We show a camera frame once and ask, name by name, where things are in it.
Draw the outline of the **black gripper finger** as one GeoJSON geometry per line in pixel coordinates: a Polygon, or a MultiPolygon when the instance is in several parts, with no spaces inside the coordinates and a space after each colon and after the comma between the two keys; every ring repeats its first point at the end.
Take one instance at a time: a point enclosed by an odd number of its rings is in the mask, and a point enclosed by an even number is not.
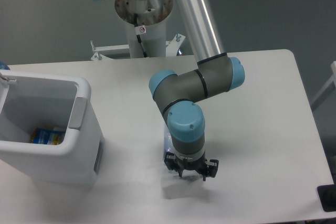
{"type": "Polygon", "coordinates": [[[166,152],[164,156],[164,163],[168,170],[174,170],[178,172],[179,177],[182,177],[183,169],[179,166],[174,153],[166,152]]]}
{"type": "Polygon", "coordinates": [[[206,159],[204,164],[202,165],[203,181],[205,182],[208,177],[215,178],[218,171],[218,167],[219,167],[219,160],[206,159]]]}

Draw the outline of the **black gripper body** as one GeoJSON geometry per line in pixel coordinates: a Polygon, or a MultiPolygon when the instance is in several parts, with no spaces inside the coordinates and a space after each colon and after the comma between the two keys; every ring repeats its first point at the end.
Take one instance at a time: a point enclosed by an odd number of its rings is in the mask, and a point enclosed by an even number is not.
{"type": "Polygon", "coordinates": [[[175,157],[176,163],[177,163],[177,172],[179,176],[183,175],[184,170],[194,170],[197,173],[199,173],[202,176],[206,175],[207,172],[207,165],[206,161],[207,159],[203,155],[201,158],[199,158],[196,161],[189,162],[188,160],[182,160],[179,159],[177,156],[175,157]]]}

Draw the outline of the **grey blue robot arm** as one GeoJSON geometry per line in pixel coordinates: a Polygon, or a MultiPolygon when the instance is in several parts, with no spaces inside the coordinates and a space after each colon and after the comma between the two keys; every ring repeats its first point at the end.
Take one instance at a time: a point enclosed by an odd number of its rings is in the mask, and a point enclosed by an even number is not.
{"type": "Polygon", "coordinates": [[[184,74],[161,70],[149,81],[172,138],[164,163],[179,175],[193,170],[203,178],[215,177],[219,162],[205,157],[205,119],[198,102],[240,87],[245,71],[225,52],[207,0],[115,0],[114,6],[125,22],[131,57],[148,58],[166,54],[165,21],[174,4],[180,8],[197,68],[184,74]]]}

